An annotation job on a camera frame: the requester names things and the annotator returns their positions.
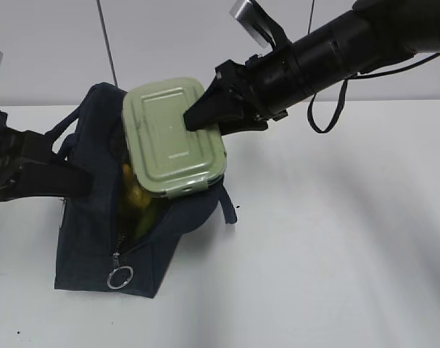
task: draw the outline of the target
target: black cable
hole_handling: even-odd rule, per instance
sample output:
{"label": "black cable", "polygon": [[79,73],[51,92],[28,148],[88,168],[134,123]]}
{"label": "black cable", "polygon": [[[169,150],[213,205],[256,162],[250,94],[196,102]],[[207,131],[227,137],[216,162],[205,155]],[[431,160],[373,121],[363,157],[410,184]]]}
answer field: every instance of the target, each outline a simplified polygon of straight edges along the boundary
{"label": "black cable", "polygon": [[105,28],[104,14],[102,13],[101,1],[96,0],[96,2],[97,2],[97,10],[99,11],[99,18],[101,20],[102,32],[104,33],[104,40],[105,40],[105,47],[107,49],[107,56],[109,57],[110,70],[112,71],[113,84],[115,85],[115,87],[118,87],[117,74],[115,72],[115,66],[113,64],[112,52],[110,51],[109,37],[107,35],[107,29]]}
{"label": "black cable", "polygon": [[367,80],[368,78],[381,78],[383,76],[389,76],[389,75],[393,75],[393,74],[403,73],[405,71],[414,69],[416,67],[420,67],[421,65],[424,65],[425,63],[428,63],[431,60],[434,60],[435,58],[439,58],[439,57],[440,57],[440,53],[436,53],[430,57],[427,57],[426,59],[423,59],[423,60],[420,60],[419,62],[416,62],[415,64],[411,64],[406,67],[402,67],[400,69],[379,72],[377,74],[354,76],[354,77],[350,78],[349,80]]}
{"label": "black cable", "polygon": [[313,14],[315,13],[315,0],[312,0],[312,9],[310,11],[310,21],[308,22],[308,33],[312,31]]}

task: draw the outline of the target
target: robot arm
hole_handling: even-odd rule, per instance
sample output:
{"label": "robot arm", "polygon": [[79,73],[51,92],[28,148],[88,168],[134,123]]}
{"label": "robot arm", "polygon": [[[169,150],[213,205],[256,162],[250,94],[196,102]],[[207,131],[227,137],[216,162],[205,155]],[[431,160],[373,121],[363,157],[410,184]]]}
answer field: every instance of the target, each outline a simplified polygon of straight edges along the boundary
{"label": "robot arm", "polygon": [[217,67],[212,85],[184,115],[194,131],[213,123],[223,134],[263,131],[268,120],[339,81],[440,52],[440,0],[358,0],[353,9],[295,43],[255,0],[233,15],[273,50],[245,65]]}

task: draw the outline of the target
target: navy blue bag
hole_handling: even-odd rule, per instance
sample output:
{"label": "navy blue bag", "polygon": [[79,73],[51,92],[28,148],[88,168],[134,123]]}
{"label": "navy blue bag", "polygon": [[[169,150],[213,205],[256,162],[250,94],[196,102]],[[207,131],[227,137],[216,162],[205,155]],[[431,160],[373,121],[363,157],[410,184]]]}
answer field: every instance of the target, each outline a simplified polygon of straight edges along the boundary
{"label": "navy blue bag", "polygon": [[91,194],[65,200],[59,231],[55,289],[117,291],[153,298],[176,246],[185,233],[207,221],[218,206],[226,223],[237,221],[223,180],[208,191],[170,201],[145,236],[129,249],[118,249],[117,204],[128,156],[120,118],[125,92],[101,83],[81,105],[46,135],[57,140],[75,121],[58,155],[94,176]]}

